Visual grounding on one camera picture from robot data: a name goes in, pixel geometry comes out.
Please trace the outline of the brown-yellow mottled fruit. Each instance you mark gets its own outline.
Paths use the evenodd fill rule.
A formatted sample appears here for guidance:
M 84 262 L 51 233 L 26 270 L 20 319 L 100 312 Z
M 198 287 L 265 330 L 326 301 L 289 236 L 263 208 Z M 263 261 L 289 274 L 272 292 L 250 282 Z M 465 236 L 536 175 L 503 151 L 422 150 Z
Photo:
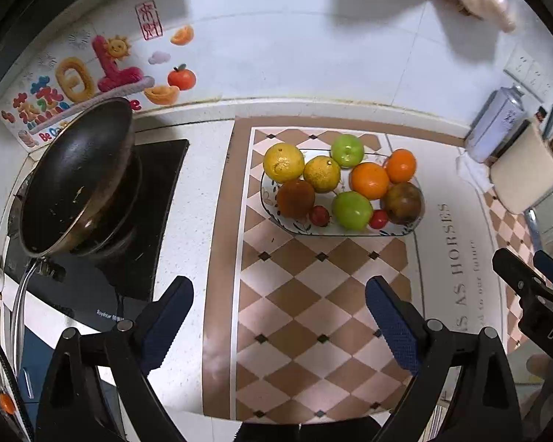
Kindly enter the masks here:
M 389 188 L 380 200 L 380 208 L 396 225 L 409 225 L 424 212 L 424 197 L 412 183 L 398 183 Z

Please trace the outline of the small red tomato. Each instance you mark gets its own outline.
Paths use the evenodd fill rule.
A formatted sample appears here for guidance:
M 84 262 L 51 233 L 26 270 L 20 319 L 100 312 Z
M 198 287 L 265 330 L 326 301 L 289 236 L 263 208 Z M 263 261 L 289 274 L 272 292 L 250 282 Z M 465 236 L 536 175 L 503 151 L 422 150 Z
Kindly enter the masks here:
M 330 223 L 330 212 L 323 206 L 314 206 L 309 212 L 309 219 L 313 225 L 324 228 Z
M 389 215 L 385 210 L 375 210 L 369 220 L 369 226 L 373 229 L 382 229 L 389 222 Z

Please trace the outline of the bright orange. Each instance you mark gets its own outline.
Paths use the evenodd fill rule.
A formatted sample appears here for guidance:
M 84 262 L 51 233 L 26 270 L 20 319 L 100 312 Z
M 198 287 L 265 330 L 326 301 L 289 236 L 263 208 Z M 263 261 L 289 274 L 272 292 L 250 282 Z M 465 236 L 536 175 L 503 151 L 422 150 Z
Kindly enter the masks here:
M 417 159 L 409 150 L 397 149 L 386 159 L 383 167 L 393 184 L 408 183 L 417 171 Z

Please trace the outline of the orange tangerine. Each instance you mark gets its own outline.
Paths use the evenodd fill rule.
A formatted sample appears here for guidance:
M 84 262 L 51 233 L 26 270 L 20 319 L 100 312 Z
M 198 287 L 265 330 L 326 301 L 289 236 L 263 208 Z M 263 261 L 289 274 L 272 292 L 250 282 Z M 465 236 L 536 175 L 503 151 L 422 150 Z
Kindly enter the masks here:
M 349 186 L 370 201 L 381 199 L 389 189 L 386 170 L 377 163 L 365 162 L 355 166 L 349 174 Z

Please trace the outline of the green apple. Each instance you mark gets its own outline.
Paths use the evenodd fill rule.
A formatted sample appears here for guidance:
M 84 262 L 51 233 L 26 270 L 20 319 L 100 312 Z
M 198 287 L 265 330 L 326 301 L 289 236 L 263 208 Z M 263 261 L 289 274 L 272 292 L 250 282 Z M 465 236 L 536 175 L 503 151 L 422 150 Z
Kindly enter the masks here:
M 331 213 L 337 223 L 345 229 L 361 232 L 373 214 L 372 203 L 357 192 L 337 194 L 331 204 Z
M 330 156 L 342 168 L 353 168 L 362 163 L 365 156 L 365 147 L 358 137 L 342 134 L 331 144 Z

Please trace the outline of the large yellow pear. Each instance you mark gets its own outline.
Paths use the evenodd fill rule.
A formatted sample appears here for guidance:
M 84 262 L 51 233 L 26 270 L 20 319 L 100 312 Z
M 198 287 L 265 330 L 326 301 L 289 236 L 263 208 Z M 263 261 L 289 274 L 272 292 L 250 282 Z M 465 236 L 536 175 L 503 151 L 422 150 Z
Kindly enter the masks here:
M 318 194 L 332 192 L 341 179 L 341 167 L 331 157 L 317 156 L 305 165 L 303 179 Z

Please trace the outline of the dark brown-orange fruit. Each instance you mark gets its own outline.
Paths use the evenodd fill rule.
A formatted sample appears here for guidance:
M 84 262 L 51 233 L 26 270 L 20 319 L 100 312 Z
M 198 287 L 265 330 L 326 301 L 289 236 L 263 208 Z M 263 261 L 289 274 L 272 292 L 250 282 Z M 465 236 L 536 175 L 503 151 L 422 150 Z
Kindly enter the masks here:
M 276 194 L 276 204 L 285 218 L 305 218 L 314 206 L 316 193 L 305 180 L 288 180 Z

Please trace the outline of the yellow lemon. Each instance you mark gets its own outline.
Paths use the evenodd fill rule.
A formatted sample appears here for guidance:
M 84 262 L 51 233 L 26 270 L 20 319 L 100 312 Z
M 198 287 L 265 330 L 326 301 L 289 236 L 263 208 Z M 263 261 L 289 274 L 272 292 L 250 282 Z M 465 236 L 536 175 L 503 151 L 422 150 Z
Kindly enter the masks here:
M 297 147 L 278 143 L 264 153 L 262 166 L 272 180 L 283 184 L 288 180 L 296 180 L 303 174 L 305 159 Z

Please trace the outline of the black induction cooktop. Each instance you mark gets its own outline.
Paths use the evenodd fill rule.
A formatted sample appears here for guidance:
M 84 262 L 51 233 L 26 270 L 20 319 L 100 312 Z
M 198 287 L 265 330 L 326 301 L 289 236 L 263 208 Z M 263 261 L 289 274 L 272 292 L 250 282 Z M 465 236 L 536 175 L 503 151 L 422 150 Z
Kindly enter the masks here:
M 136 146 L 100 224 L 77 249 L 49 260 L 28 282 L 25 303 L 41 301 L 97 331 L 136 319 L 153 299 L 161 242 L 189 143 Z

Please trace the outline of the cream utensil holder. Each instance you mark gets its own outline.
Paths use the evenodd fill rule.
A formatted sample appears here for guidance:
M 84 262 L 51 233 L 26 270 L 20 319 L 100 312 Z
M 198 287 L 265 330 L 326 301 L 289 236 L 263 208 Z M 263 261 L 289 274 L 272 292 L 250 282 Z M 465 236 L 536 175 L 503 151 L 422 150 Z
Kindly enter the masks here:
M 553 153 L 534 124 L 493 163 L 490 181 L 501 204 L 513 214 L 523 213 L 553 187 Z

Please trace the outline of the black frying pan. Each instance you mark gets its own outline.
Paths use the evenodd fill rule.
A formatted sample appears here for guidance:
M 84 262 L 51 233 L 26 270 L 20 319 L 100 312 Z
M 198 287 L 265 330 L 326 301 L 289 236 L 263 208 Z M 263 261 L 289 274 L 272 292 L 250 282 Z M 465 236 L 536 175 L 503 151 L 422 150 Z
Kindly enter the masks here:
M 129 101 L 105 99 L 60 131 L 21 184 L 4 268 L 18 283 L 10 325 L 15 374 L 24 358 L 28 290 L 73 318 L 100 324 L 119 317 L 95 259 L 135 205 L 143 170 L 134 145 Z

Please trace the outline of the checkered table mat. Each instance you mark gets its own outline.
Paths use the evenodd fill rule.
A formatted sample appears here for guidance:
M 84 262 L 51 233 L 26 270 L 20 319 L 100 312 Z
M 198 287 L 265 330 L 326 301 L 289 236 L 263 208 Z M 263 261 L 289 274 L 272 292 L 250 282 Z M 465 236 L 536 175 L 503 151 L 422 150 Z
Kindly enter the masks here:
M 408 235 L 288 232 L 268 214 L 274 188 L 262 175 L 277 143 L 308 157 L 354 134 L 369 156 L 406 149 L 424 193 L 421 223 Z M 393 135 L 342 120 L 239 119 L 234 124 L 212 236 L 202 350 L 207 416 L 295 423 L 389 410 L 410 376 L 394 360 L 365 306 L 365 284 L 386 279 L 422 315 L 452 329 L 500 333 L 507 351 L 525 338 L 514 291 L 493 272 L 500 248 L 532 260 L 520 214 L 456 171 L 453 140 Z

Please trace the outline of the patterned glass fruit plate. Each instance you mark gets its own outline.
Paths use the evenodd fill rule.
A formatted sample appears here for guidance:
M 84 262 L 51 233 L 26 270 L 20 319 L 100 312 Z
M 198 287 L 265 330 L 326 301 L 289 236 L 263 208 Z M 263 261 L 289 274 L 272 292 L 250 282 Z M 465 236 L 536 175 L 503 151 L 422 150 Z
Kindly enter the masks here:
M 261 174 L 260 198 L 261 206 L 269 218 L 285 231 L 292 235 L 323 236 L 324 238 L 333 238 L 334 236 L 402 236 L 409 235 L 417 228 L 424 217 L 425 204 L 424 195 L 421 192 L 420 182 L 416 177 L 410 179 L 410 184 L 415 188 L 417 200 L 421 203 L 421 209 L 416 217 L 409 217 L 400 220 L 396 215 L 390 215 L 389 204 L 385 198 L 370 201 L 372 211 L 385 210 L 389 216 L 389 221 L 382 228 L 372 228 L 368 222 L 363 228 L 358 228 L 358 223 L 363 221 L 364 215 L 369 214 L 364 211 L 363 204 L 357 204 L 343 197 L 344 204 L 337 204 L 338 209 L 334 210 L 335 200 L 339 200 L 340 194 L 351 191 L 351 169 L 341 169 L 341 178 L 337 187 L 328 193 L 316 194 L 314 204 L 327 210 L 330 220 L 327 225 L 320 227 L 310 220 L 310 215 L 306 214 L 302 218 L 286 217 L 278 205 L 278 191 L 282 184 L 272 180 L 266 173 Z

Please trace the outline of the white wall socket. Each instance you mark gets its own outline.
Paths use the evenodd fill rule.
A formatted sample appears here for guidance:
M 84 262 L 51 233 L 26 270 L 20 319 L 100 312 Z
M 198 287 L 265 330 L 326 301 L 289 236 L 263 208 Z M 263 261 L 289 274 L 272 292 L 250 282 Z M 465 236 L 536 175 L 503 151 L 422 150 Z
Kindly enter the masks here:
M 504 65 L 504 72 L 521 84 L 541 102 L 549 99 L 553 90 L 553 80 L 538 60 L 528 54 L 524 47 L 517 45 Z

